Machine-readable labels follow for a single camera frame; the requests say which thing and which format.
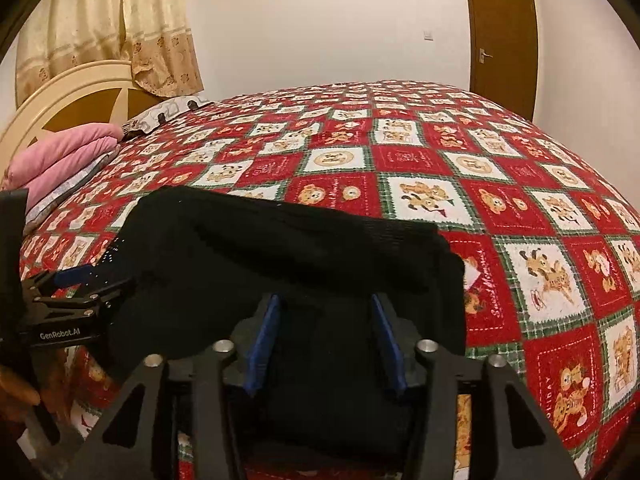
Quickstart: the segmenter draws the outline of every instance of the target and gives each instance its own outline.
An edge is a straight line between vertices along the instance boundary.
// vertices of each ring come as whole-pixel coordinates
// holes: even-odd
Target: folded pink blanket
[[[42,174],[22,186],[29,189],[27,211],[56,189],[60,183],[82,170],[92,160],[95,160],[103,153],[113,150],[117,143],[118,141],[114,137],[101,137],[94,140],[64,156]]]
[[[122,128],[111,123],[89,123],[57,132],[14,156],[4,172],[0,189],[17,189],[41,175],[63,157],[94,140],[122,140]]]

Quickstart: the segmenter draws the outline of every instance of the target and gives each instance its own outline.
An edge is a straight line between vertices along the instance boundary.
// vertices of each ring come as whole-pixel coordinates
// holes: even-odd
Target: metal screw
[[[229,339],[221,339],[213,344],[213,349],[221,354],[228,354],[236,348],[234,342]]]
[[[438,349],[438,343],[431,339],[420,339],[416,344],[416,347],[420,352],[427,352],[427,354],[430,354]]]
[[[498,354],[490,355],[487,360],[489,364],[495,368],[502,368],[507,365],[507,359]]]
[[[145,357],[145,366],[148,368],[156,368],[162,364],[163,360],[160,354],[151,354]]]

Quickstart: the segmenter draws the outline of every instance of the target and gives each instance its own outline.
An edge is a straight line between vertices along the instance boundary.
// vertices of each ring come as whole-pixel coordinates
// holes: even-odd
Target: brown door
[[[469,0],[470,90],[532,120],[538,79],[534,0]]]

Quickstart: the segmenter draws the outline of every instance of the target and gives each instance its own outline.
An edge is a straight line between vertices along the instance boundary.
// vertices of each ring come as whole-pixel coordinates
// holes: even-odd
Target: folded black fabric
[[[393,457],[415,406],[385,391],[370,295],[386,292],[422,337],[463,354],[463,273],[434,224],[164,187],[132,210],[83,290],[137,282],[109,332],[120,380],[150,353],[181,358],[227,338],[261,295],[278,293],[286,308],[261,427],[329,452]]]

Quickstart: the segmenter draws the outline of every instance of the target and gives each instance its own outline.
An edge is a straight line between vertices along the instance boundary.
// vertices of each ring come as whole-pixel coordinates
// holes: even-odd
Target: red patterned bedspread
[[[23,275],[96,262],[141,196],[176,184],[437,222],[467,264],[468,355],[508,359],[583,475],[640,400],[640,216],[579,156],[477,95],[383,81],[188,112],[125,144],[60,206],[25,241]],[[82,349],[74,384],[86,433],[114,388]]]

